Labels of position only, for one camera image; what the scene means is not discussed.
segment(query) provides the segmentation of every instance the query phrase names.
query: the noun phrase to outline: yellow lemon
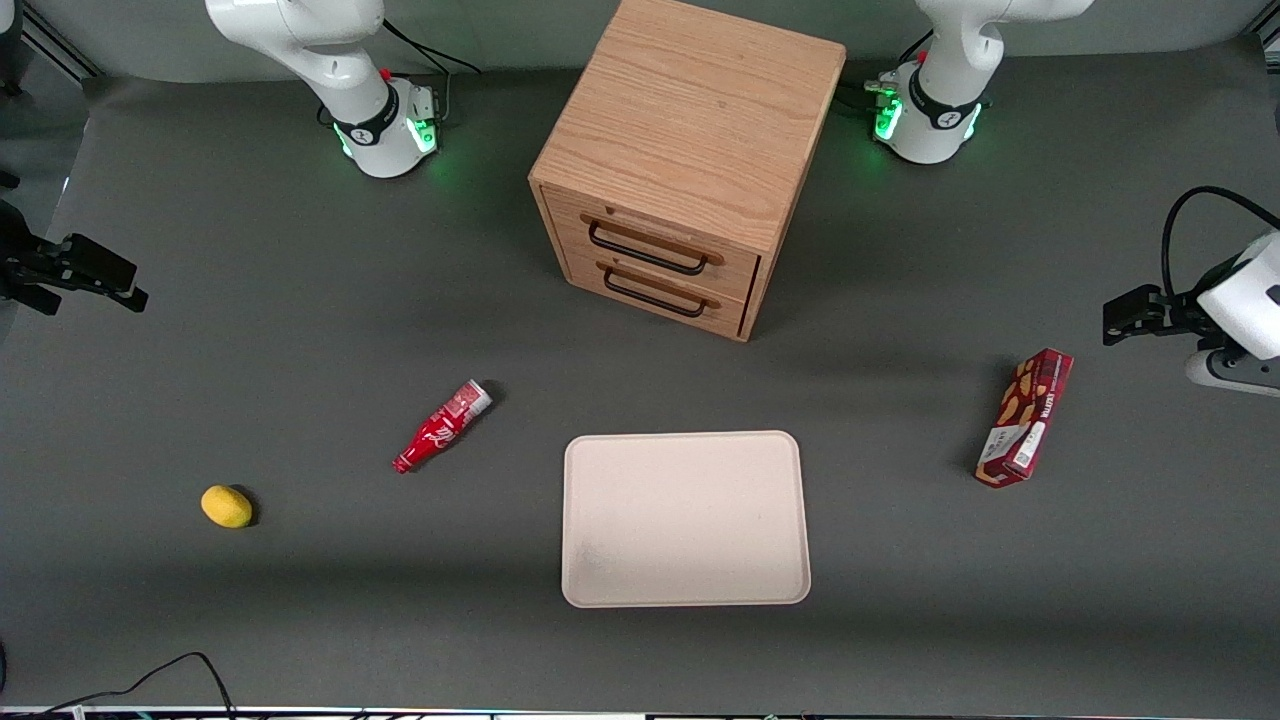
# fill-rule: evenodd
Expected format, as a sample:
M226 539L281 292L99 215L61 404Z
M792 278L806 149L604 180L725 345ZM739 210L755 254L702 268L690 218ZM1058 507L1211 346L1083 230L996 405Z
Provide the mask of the yellow lemon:
M224 528L243 528L253 519L248 498L227 486L212 486L200 497L200 509Z

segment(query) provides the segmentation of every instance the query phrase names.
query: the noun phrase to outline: plastic tray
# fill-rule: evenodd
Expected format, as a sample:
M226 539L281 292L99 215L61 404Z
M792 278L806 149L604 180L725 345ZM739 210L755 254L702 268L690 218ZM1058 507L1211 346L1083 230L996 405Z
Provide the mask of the plastic tray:
M564 451L570 603L787 605L809 583L800 448L787 433L584 436Z

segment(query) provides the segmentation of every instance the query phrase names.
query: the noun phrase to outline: wooden cabinet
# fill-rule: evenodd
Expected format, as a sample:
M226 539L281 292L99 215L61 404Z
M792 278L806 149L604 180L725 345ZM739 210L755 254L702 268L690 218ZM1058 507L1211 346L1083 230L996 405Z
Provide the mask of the wooden cabinet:
M750 337L844 61L826 40L622 0L529 174L568 282Z

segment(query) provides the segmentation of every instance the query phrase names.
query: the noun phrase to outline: red bottle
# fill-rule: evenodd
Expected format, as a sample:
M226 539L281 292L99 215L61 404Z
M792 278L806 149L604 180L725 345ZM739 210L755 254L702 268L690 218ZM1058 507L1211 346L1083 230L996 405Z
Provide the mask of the red bottle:
M470 425L471 420L484 413L492 402L493 398L480 383L467 380L467 384L458 388L448 402L422 423L413 436L413 442L392 461L392 468L396 468L397 473L408 473L413 465L444 450L462 433L462 428Z

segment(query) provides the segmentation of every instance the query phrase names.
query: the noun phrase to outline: black metal handle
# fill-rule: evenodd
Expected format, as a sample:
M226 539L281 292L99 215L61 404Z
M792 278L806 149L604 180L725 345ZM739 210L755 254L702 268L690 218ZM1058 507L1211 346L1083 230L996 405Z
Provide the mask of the black metal handle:
M707 309L707 301L705 300L701 300L701 301L698 302L698 310L690 310L687 307L681 307L680 305L672 305L671 302L667 302L666 300L658 300L657 297L649 297L648 295L645 295L645 293L643 293L640 291L631 290L630 287L622 287L622 286L620 286L617 283L612 283L612 282L609 282L609 278L612 278L612 277L613 277L613 268L605 268L605 270L604 270L604 287L612 290L613 292L617 292L618 295L626 295L627 297L631 297L634 300L639 300L640 302L648 302L649 305L653 305L655 307L662 307L663 310L666 310L668 313L675 313L677 315L684 315L686 318L696 318L696 316L699 316L699 315L703 314L703 310Z
M681 265L680 263L672 263L671 260L667 260L664 258L658 258L657 255L649 255L648 252L641 252L639 250L632 250L630 247L618 245L616 242L609 242L607 240L600 240L599 237L595 236L595 231L598 231L598 229L600 229L600 223L596 222L596 220L591 220L591 227L588 228L588 231L586 231L586 236L589 238L591 238L591 245L594 245L596 247L603 247L605 250L612 250L613 252L621 252L622 255L626 255L627 258L635 258L636 260L644 260L645 263L649 263L652 265L658 265L659 268L662 268L664 270L671 270L673 273L680 273L682 275L696 275L696 274L701 273L704 269L707 269L707 260L709 260L709 258L707 258L707 255L703 255L703 259L699 260L696 265L694 265L694 266L690 268L689 265Z

